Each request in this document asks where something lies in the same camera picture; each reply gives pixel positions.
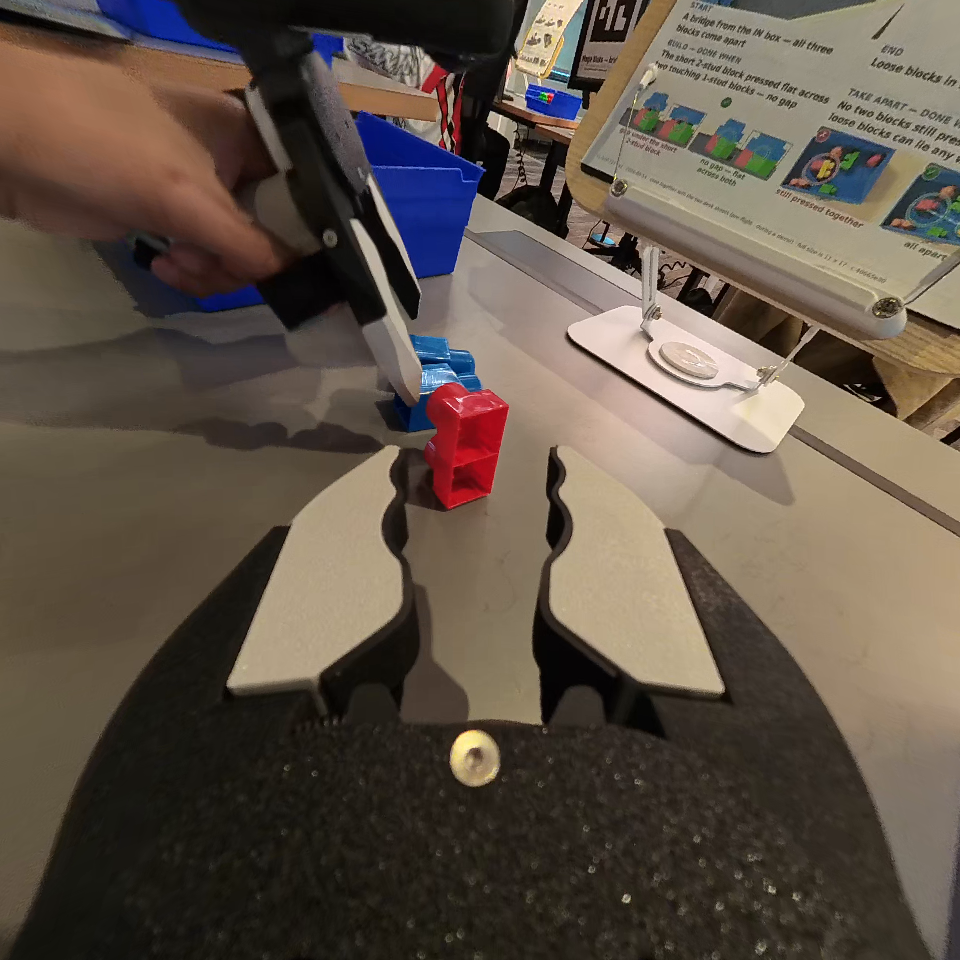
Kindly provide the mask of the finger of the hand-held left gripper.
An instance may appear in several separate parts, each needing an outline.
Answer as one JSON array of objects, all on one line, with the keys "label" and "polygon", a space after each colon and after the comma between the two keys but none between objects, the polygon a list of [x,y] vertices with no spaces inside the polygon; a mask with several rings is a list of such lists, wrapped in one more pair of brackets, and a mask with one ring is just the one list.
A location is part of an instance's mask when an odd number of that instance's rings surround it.
[{"label": "finger of the hand-held left gripper", "polygon": [[362,324],[362,336],[378,370],[408,407],[422,396],[423,366],[402,314]]},{"label": "finger of the hand-held left gripper", "polygon": [[373,321],[385,316],[387,292],[393,297],[408,321],[419,317],[422,289],[397,223],[375,178],[351,178],[349,198],[353,207],[352,221],[355,244],[363,227],[372,249],[358,256],[363,262],[359,278],[351,283],[349,305],[359,321]]}]

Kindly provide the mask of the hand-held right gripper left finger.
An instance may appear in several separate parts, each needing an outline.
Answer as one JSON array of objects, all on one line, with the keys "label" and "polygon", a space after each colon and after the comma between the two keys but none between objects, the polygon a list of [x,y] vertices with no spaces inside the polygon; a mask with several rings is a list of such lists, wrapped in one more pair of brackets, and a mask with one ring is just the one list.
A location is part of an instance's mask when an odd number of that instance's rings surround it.
[{"label": "hand-held right gripper left finger", "polygon": [[355,690],[402,701],[421,636],[403,451],[385,446],[294,518],[226,681],[235,697],[307,691],[344,714]]}]

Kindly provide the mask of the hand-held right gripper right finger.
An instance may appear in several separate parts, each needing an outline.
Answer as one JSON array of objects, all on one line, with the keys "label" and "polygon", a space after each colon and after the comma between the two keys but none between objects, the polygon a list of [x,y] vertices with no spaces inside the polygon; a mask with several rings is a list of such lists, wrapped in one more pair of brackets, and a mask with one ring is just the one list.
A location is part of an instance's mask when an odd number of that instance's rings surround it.
[{"label": "hand-held right gripper right finger", "polygon": [[534,613],[542,714],[587,688],[603,714],[649,697],[720,702],[727,689],[663,522],[571,446],[548,455],[546,540]]}]

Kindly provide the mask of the blue single-stud toy block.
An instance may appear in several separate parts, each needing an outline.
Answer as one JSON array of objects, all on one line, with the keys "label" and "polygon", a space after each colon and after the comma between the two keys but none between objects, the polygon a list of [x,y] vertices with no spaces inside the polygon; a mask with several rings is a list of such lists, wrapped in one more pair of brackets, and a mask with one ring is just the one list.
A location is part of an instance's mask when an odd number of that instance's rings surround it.
[{"label": "blue single-stud toy block", "polygon": [[412,334],[410,340],[422,366],[445,365],[458,377],[475,375],[474,355],[451,347],[447,338]]},{"label": "blue single-stud toy block", "polygon": [[471,393],[479,392],[484,388],[480,378],[473,371],[459,371],[449,364],[425,365],[422,368],[419,401],[414,406],[408,406],[398,394],[393,397],[393,408],[399,417],[402,429],[408,433],[434,429],[434,424],[427,414],[427,404],[438,389],[451,383],[459,383]]}]

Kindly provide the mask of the blue plastic storage bin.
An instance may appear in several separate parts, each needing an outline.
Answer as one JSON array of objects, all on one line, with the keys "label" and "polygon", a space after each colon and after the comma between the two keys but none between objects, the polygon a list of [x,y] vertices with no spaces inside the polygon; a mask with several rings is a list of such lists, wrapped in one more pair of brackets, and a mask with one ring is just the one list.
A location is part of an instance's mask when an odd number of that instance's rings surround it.
[{"label": "blue plastic storage bin", "polygon": [[[358,113],[355,124],[415,275],[423,280],[452,274],[483,177],[481,168],[373,114]],[[124,242],[94,243],[93,248],[146,317],[264,305],[254,287],[196,299],[160,282]]]}]

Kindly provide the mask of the red two-stud toy block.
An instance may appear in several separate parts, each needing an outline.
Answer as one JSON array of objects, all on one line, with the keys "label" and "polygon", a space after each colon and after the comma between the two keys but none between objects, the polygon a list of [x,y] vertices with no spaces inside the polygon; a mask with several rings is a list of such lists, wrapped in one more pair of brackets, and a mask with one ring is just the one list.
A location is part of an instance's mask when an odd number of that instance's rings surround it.
[{"label": "red two-stud toy block", "polygon": [[510,407],[491,390],[439,387],[426,413],[436,427],[423,451],[433,491],[446,510],[487,498],[495,486]]}]

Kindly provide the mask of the small blue bin with blocks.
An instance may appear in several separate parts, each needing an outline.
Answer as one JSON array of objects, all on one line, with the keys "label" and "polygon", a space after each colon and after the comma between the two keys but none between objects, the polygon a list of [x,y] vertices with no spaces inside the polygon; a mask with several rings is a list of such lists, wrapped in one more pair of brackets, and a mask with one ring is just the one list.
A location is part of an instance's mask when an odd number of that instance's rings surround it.
[{"label": "small blue bin with blocks", "polygon": [[579,121],[583,100],[569,90],[532,83],[525,92],[525,108],[557,124],[575,123]]}]

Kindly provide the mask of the person's left hand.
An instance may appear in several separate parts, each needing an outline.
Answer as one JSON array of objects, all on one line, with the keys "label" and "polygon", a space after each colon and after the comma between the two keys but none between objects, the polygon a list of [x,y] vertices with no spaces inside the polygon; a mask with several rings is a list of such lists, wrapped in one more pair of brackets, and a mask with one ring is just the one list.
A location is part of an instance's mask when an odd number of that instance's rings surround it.
[{"label": "person's left hand", "polygon": [[270,279],[295,254],[234,193],[277,172],[234,96],[2,43],[1,214],[45,234],[169,242],[150,269],[191,297]]}]

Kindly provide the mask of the blue background bins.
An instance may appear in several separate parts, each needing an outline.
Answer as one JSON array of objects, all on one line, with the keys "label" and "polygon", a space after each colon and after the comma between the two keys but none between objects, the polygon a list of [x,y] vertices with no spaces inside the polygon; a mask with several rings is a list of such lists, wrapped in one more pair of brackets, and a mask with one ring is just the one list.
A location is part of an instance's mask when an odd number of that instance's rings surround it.
[{"label": "blue background bins", "polygon": [[170,47],[189,56],[241,64],[241,57],[233,47],[193,29],[175,2],[97,1],[96,5],[106,19],[131,32],[138,42],[163,49]]}]

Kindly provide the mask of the paper instruction sheet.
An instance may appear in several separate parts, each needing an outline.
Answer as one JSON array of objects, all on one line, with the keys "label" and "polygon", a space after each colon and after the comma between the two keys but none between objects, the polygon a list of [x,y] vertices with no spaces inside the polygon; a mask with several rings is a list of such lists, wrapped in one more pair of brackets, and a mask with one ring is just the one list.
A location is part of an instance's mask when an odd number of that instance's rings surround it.
[{"label": "paper instruction sheet", "polygon": [[565,34],[584,4],[584,1],[528,3],[528,13],[533,14],[533,19],[521,34],[514,59],[520,72],[544,79],[553,71],[564,47]]}]

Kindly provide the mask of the framed marker sign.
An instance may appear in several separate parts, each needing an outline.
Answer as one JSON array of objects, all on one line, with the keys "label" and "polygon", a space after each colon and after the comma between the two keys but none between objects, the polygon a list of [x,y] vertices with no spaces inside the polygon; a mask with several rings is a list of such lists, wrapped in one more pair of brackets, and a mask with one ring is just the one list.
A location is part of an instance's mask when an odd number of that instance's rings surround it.
[{"label": "framed marker sign", "polygon": [[569,71],[570,90],[598,92],[650,1],[588,1]]}]

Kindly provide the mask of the wooden instruction board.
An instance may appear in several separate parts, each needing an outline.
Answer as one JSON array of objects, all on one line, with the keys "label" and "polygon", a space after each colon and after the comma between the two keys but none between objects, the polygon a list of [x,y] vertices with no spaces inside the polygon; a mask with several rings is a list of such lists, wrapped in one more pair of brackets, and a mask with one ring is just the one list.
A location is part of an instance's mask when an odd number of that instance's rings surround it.
[{"label": "wooden instruction board", "polygon": [[958,330],[959,3],[651,2],[577,197],[799,317]]}]

